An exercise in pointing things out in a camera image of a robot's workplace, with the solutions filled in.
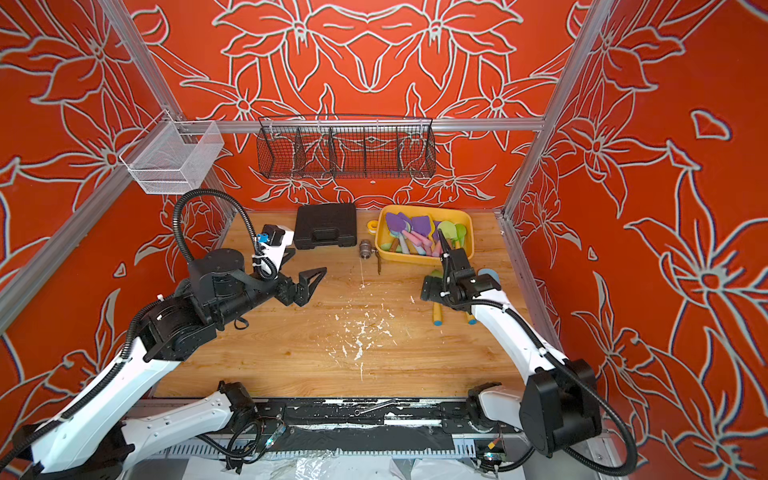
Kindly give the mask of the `light green shovel wooden handle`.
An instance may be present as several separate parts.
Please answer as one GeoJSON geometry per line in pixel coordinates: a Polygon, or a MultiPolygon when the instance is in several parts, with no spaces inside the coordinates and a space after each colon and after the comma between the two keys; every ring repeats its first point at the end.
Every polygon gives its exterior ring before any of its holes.
{"type": "Polygon", "coordinates": [[[438,230],[441,232],[442,237],[448,242],[450,249],[460,245],[458,230],[455,223],[451,221],[441,221],[438,225],[438,230]]]}

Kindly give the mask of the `purple shovel pink handle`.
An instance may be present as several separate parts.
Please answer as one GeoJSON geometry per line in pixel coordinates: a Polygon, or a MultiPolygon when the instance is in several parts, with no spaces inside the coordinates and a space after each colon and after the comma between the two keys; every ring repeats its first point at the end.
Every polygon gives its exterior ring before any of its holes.
{"type": "Polygon", "coordinates": [[[424,249],[432,256],[440,253],[440,244],[435,241],[435,225],[429,215],[419,215],[411,218],[411,229],[423,242],[424,249]]]}
{"type": "Polygon", "coordinates": [[[410,240],[408,221],[403,214],[387,213],[385,215],[385,220],[390,234],[399,242],[403,254],[416,253],[421,255],[423,253],[421,246],[413,240],[410,240]]]}

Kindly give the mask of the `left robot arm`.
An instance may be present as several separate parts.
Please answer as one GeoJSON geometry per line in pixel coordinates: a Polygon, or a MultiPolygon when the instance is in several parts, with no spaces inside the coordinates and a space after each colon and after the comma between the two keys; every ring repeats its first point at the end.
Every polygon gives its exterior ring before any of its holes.
{"type": "Polygon", "coordinates": [[[231,429],[240,435],[259,421],[255,401],[240,382],[218,384],[215,392],[144,420],[126,419],[135,403],[228,324],[247,328],[245,314],[275,299],[285,306],[306,305],[324,279],[324,267],[292,279],[281,271],[296,251],[293,231],[267,224],[255,231],[244,207],[231,195],[198,188],[178,198],[172,232],[189,275],[168,297],[144,306],[131,320],[113,360],[51,419],[25,425],[1,460],[29,462],[27,479],[116,479],[122,472],[170,446],[196,437],[228,462],[253,454],[257,444],[219,445],[211,435],[231,429]],[[251,258],[220,248],[197,259],[182,225],[185,206],[212,196],[232,205],[243,219],[253,248],[251,258]]]}

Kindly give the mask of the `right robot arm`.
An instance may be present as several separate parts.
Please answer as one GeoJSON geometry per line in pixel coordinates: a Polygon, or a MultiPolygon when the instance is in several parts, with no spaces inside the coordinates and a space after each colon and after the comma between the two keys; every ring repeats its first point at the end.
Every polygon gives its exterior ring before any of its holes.
{"type": "Polygon", "coordinates": [[[569,359],[536,332],[512,305],[500,282],[472,268],[464,249],[444,244],[439,259],[442,273],[425,277],[422,300],[471,314],[497,340],[525,384],[520,394],[501,384],[488,384],[477,391],[482,416],[520,430],[529,444],[519,460],[480,460],[478,467],[499,472],[524,465],[535,453],[552,457],[563,451],[602,475],[634,473],[639,461],[634,435],[598,393],[590,365],[569,359]],[[625,458],[618,465],[602,464],[575,448],[602,433],[604,416],[611,419],[625,445],[625,458]]]}

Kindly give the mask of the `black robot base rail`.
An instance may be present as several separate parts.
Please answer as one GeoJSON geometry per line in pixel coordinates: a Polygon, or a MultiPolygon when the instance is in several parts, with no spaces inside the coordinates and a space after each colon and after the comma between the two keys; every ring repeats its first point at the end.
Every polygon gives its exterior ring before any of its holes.
{"type": "Polygon", "coordinates": [[[448,434],[518,434],[521,429],[481,415],[466,397],[262,398],[255,401],[261,428],[363,429],[383,426],[433,429],[448,434]]]}

